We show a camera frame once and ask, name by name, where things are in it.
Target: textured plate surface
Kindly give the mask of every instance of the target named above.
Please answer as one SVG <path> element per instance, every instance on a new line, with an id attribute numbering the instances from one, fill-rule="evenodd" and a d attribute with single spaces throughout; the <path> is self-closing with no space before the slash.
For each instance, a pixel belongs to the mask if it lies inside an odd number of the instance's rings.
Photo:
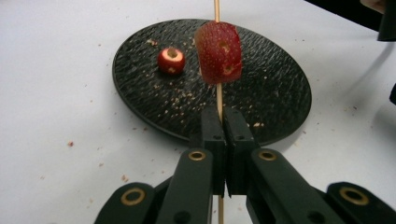
<path id="1" fill-rule="evenodd" d="M 119 48 L 113 78 L 122 98 L 150 125 L 188 140 L 200 132 L 200 113 L 216 104 L 216 86 L 205 84 L 193 44 L 204 20 L 165 21 L 130 36 Z M 223 84 L 223 103 L 240 110 L 262 146 L 280 140 L 305 121 L 311 107 L 308 80 L 289 54 L 262 35 L 237 27 L 242 47 L 242 77 Z M 183 74 L 169 77 L 157 67 L 166 47 L 185 52 Z"/>

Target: small red fruit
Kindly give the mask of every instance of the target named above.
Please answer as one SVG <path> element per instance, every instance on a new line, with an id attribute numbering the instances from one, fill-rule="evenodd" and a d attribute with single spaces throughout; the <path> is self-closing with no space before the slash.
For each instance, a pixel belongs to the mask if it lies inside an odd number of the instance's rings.
<path id="1" fill-rule="evenodd" d="M 160 71 L 168 75 L 178 75 L 183 72 L 186 59 L 179 49 L 167 48 L 161 50 L 157 58 Z"/>
<path id="2" fill-rule="evenodd" d="M 242 50 L 235 26 L 210 21 L 195 32 L 194 40 L 204 82 L 218 84 L 241 77 Z"/>

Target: food crumb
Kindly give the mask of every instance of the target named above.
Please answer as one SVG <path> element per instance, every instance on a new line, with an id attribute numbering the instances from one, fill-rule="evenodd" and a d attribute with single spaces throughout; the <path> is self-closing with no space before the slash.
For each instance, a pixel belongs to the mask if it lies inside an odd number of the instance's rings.
<path id="1" fill-rule="evenodd" d="M 148 41 L 146 41 L 146 43 L 150 44 L 151 46 L 157 46 L 158 42 L 153 40 L 153 39 L 148 39 Z"/>
<path id="2" fill-rule="evenodd" d="M 129 178 L 128 178 L 126 175 L 123 175 L 123 176 L 121 177 L 121 180 L 122 180 L 124 183 L 126 183 L 126 182 L 128 182 Z"/>

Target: wooden skewer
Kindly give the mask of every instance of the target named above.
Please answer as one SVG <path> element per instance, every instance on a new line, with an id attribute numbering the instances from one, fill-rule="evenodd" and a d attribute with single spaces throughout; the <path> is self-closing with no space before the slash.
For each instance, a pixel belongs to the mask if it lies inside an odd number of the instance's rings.
<path id="1" fill-rule="evenodd" d="M 219 0 L 215 0 L 215 21 L 220 22 L 220 3 Z M 216 96 L 217 96 L 217 105 L 219 111 L 219 119 L 222 123 L 222 87 L 221 83 L 216 85 Z M 219 224 L 224 224 L 224 200 L 219 195 Z"/>

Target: white surface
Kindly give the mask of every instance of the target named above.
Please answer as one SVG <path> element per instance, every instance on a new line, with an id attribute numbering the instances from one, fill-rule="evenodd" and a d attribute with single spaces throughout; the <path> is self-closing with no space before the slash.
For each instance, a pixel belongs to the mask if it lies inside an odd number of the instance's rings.
<path id="1" fill-rule="evenodd" d="M 123 175 L 171 176 L 186 144 L 130 112 L 112 60 L 152 23 L 213 14 L 211 1 L 0 1 L 0 223 L 93 223 Z M 277 43 L 309 78 L 306 123 L 272 148 L 316 188 L 348 181 L 396 208 L 394 44 L 305 1 L 222 1 L 220 18 Z M 243 197 L 225 213 L 250 223 Z"/>

